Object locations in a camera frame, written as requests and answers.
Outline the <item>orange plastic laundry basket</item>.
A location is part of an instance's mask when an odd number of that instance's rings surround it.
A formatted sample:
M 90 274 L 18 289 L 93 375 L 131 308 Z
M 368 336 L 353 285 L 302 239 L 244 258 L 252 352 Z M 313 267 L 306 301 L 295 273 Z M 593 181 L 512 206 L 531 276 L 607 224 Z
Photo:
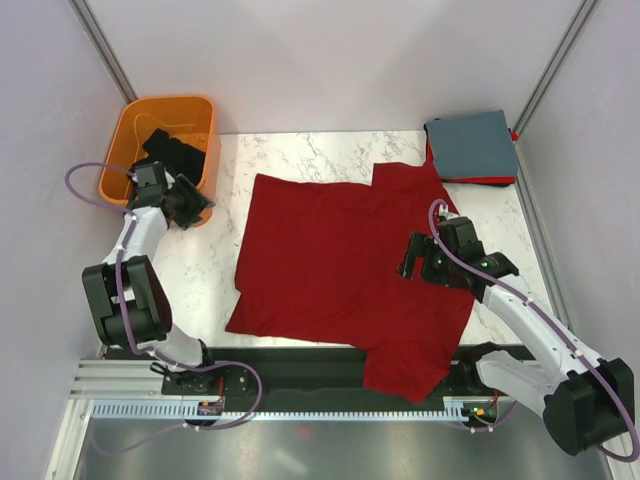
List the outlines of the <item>orange plastic laundry basket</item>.
M 130 171 L 136 161 L 147 156 L 142 144 L 156 129 L 205 152 L 196 188 L 214 202 L 221 145 L 215 107 L 198 95 L 142 98 L 123 110 L 99 181 L 102 199 L 118 207 L 157 207 L 162 211 L 163 194 L 176 178 L 159 162 Z

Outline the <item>dark red t shirt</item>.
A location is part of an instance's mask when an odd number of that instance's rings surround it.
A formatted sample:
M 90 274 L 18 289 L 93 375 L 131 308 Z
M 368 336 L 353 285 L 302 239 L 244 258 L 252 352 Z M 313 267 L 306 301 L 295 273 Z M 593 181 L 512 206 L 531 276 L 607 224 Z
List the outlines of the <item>dark red t shirt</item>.
M 473 297 L 398 273 L 447 192 L 430 164 L 378 164 L 370 184 L 255 178 L 227 331 L 347 344 L 365 387 L 424 400 L 447 375 Z

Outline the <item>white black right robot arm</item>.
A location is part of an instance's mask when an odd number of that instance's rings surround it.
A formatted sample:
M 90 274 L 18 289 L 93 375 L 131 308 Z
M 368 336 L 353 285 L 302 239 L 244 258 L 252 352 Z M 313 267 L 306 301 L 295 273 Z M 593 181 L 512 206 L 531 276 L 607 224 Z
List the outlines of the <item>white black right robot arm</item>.
M 489 387 L 507 394 L 538 415 L 569 455 L 629 434 L 630 453 L 616 458 L 638 458 L 630 367 L 620 358 L 604 359 L 541 307 L 516 265 L 501 252 L 485 251 L 469 218 L 442 216 L 431 233 L 411 233 L 399 275 L 411 278 L 417 263 L 426 283 L 465 290 L 496 314 L 537 362 L 530 367 L 504 349 L 487 347 L 458 368 L 465 391 Z

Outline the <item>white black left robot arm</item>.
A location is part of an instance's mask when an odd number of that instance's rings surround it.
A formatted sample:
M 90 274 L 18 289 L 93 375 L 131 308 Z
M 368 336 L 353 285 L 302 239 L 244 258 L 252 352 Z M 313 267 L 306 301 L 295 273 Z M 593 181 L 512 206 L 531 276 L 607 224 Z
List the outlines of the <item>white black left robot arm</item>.
M 196 226 L 213 202 L 160 162 L 118 170 L 132 183 L 126 205 L 114 207 L 123 214 L 121 233 L 106 257 L 81 275 L 96 333 L 107 347 L 152 357 L 152 370 L 165 379 L 211 392 L 220 371 L 208 361 L 206 344 L 174 324 L 153 259 L 172 226 Z

